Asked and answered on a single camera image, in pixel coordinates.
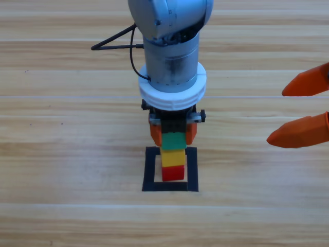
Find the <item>wood grain surface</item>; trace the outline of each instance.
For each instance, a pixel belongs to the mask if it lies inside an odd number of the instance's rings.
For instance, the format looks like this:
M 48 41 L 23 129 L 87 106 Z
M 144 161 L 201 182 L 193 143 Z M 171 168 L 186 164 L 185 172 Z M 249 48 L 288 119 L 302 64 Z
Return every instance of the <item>wood grain surface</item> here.
M 215 0 L 200 192 L 141 192 L 137 77 L 126 50 L 90 50 L 131 25 L 127 1 L 0 0 L 0 246 L 328 247 L 329 144 L 266 142 L 328 110 L 328 93 L 281 97 L 329 61 L 328 16 L 327 0 Z

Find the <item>white ring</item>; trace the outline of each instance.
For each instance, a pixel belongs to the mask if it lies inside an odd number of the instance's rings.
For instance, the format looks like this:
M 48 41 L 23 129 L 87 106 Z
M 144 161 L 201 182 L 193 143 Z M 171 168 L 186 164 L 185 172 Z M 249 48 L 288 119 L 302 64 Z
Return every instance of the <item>white ring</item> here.
M 140 73 L 147 74 L 146 64 L 141 68 Z M 179 93 L 161 92 L 141 77 L 138 83 L 140 94 L 149 105 L 165 111 L 179 111 L 194 106 L 202 99 L 206 92 L 207 73 L 202 64 L 198 63 L 195 84 Z

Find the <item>red block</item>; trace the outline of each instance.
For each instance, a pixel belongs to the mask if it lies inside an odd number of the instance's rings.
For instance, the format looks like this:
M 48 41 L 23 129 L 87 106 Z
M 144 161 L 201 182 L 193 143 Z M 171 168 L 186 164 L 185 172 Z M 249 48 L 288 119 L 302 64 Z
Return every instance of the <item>red block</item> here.
M 185 166 L 171 166 L 162 168 L 162 181 L 174 181 L 184 179 Z

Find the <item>orange fingertip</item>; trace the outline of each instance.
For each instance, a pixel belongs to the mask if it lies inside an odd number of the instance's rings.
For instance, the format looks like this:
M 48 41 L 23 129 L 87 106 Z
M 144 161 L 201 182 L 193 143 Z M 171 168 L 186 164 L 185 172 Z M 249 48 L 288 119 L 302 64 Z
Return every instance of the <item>orange fingertip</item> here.
M 162 146 L 161 125 L 153 125 L 150 123 L 150 132 L 155 145 L 161 147 Z
M 312 96 L 329 89 L 329 63 L 300 73 L 282 91 L 283 96 Z
M 188 123 L 186 131 L 186 144 L 192 145 L 197 132 L 197 123 Z
M 329 141 L 328 112 L 285 123 L 267 139 L 273 146 L 302 148 Z

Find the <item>black square outline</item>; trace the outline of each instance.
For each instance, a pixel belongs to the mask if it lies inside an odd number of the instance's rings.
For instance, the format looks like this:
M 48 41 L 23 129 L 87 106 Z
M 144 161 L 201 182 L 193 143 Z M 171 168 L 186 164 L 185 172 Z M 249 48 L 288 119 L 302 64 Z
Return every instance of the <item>black square outline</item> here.
M 146 147 L 145 170 L 142 191 L 199 191 L 197 174 L 197 148 L 185 149 L 187 155 L 187 182 L 154 182 L 155 157 L 160 155 L 160 148 Z

